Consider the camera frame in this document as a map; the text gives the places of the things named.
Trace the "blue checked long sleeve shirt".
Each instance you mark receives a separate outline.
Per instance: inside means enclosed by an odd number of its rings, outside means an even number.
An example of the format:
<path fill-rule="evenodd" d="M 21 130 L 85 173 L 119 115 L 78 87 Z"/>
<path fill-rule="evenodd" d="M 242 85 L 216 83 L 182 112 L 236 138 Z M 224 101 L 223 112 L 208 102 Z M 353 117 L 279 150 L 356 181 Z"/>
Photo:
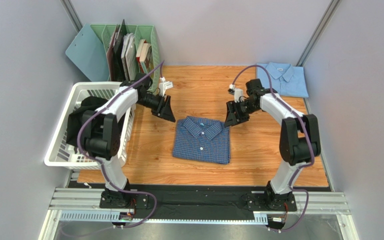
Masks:
<path fill-rule="evenodd" d="M 227 165 L 231 160 L 230 128 L 215 119 L 187 116 L 178 120 L 172 156 Z"/>

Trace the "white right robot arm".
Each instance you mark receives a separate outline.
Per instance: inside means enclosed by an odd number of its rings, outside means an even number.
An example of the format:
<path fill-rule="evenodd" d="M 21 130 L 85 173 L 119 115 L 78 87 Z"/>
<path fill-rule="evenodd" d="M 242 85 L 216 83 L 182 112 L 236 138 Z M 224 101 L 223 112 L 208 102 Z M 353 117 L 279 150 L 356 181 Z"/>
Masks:
<path fill-rule="evenodd" d="M 321 152 L 318 119 L 313 114 L 295 110 L 275 90 L 264 88 L 259 79 L 247 82 L 246 91 L 230 84 L 228 92 L 234 99 L 226 103 L 226 127 L 249 121 L 250 115 L 258 110 L 270 114 L 281 127 L 279 152 L 282 160 L 264 192 L 265 205 L 275 209 L 292 199 L 298 176 L 304 168 L 314 164 Z"/>

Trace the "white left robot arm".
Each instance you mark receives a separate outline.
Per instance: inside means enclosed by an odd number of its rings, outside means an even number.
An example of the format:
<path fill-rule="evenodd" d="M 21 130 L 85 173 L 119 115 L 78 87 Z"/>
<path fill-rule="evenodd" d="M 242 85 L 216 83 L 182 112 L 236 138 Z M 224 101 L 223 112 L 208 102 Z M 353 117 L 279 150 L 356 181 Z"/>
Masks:
<path fill-rule="evenodd" d="M 127 119 L 127 111 L 139 104 L 149 108 L 160 119 L 176 121 L 171 108 L 171 97 L 166 94 L 174 86 L 173 83 L 163 76 L 160 77 L 158 94 L 148 90 L 152 83 L 150 74 L 140 73 L 134 81 L 120 83 L 115 95 L 102 106 L 95 110 L 86 110 L 82 114 L 76 144 L 81 154 L 100 165 L 105 179 L 102 195 L 104 203 L 124 207 L 132 202 L 133 193 L 118 155 L 123 145 L 119 122 Z"/>

